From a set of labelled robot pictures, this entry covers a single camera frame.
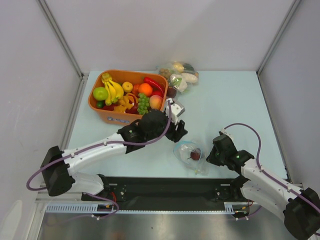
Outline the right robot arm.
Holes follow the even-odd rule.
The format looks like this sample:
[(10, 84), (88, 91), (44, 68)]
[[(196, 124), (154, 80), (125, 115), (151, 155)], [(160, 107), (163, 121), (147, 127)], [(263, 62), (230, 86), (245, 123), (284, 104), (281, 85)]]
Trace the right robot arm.
[(278, 217), (297, 240), (308, 240), (320, 229), (320, 198), (311, 188), (302, 189), (267, 173), (246, 150), (237, 150), (232, 139), (221, 134), (212, 140), (213, 148), (206, 158), (216, 166), (226, 166), (238, 173), (231, 196), (252, 200)]

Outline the red fake chili pepper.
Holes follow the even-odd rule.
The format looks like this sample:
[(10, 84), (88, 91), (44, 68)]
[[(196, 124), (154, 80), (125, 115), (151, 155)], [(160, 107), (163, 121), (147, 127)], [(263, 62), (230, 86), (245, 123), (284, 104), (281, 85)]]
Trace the red fake chili pepper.
[(164, 88), (157, 81), (153, 80), (150, 77), (144, 77), (143, 82), (151, 85), (152, 87), (157, 88), (161, 92), (162, 96), (164, 96), (165, 94)]

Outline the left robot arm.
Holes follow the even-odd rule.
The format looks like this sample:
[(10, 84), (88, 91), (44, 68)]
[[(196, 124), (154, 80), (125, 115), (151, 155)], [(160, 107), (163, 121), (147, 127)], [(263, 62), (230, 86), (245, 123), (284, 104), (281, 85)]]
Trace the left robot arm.
[(41, 165), (46, 190), (51, 197), (74, 189), (105, 200), (110, 187), (103, 176), (81, 173), (82, 169), (108, 157), (137, 151), (162, 137), (176, 143), (187, 133), (185, 122), (177, 120), (174, 113), (152, 110), (95, 144), (65, 150), (51, 147)]

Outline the green fake pear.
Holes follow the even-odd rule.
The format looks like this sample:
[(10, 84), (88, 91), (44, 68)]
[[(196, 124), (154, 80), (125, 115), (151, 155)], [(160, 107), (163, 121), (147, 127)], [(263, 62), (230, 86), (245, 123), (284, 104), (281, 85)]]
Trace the green fake pear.
[(96, 87), (93, 90), (93, 97), (97, 101), (105, 101), (109, 97), (109, 93), (105, 87)]

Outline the dark red fake beet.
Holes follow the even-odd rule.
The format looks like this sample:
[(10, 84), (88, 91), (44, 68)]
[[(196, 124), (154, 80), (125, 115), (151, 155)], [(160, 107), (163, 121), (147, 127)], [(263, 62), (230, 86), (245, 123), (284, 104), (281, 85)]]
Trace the dark red fake beet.
[(202, 156), (201, 149), (195, 148), (190, 152), (188, 159), (191, 159), (193, 161), (199, 161), (201, 159), (201, 156)]

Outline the clear zip top bag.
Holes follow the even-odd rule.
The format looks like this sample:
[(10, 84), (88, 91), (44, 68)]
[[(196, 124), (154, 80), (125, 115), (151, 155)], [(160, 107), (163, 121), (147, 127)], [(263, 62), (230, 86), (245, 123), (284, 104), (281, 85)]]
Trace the clear zip top bag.
[(207, 176), (207, 151), (195, 141), (180, 141), (173, 149), (174, 156), (181, 161), (184, 166), (194, 172), (195, 175)]

